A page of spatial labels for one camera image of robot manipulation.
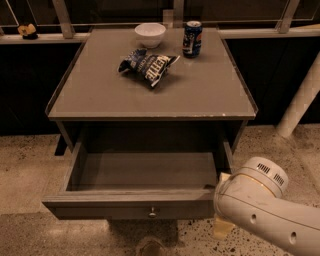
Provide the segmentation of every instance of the terrazzo floor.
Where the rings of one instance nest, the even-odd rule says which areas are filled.
[[[0,255],[130,255],[154,237],[167,255],[290,255],[240,229],[215,240],[213,220],[57,220],[41,203],[58,192],[71,161],[54,156],[57,135],[0,137]],[[299,125],[288,139],[274,126],[245,128],[234,168],[266,157],[289,176],[284,198],[320,208],[320,124]]]

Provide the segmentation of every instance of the white pole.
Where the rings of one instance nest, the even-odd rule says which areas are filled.
[[[277,132],[282,137],[286,138],[291,135],[319,91],[320,53],[318,53],[296,95],[276,128]]]

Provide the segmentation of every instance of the bowl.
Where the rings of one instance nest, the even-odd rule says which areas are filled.
[[[135,28],[137,41],[146,48],[156,48],[162,41],[166,27],[160,23],[142,23]]]

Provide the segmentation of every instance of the drawer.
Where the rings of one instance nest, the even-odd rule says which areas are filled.
[[[59,193],[43,198],[57,218],[213,217],[212,152],[97,150],[88,138],[88,130],[83,131],[75,144]]]

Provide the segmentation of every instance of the soda can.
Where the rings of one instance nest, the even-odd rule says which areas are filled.
[[[188,21],[184,29],[183,55],[195,58],[200,54],[202,24],[200,21]]]

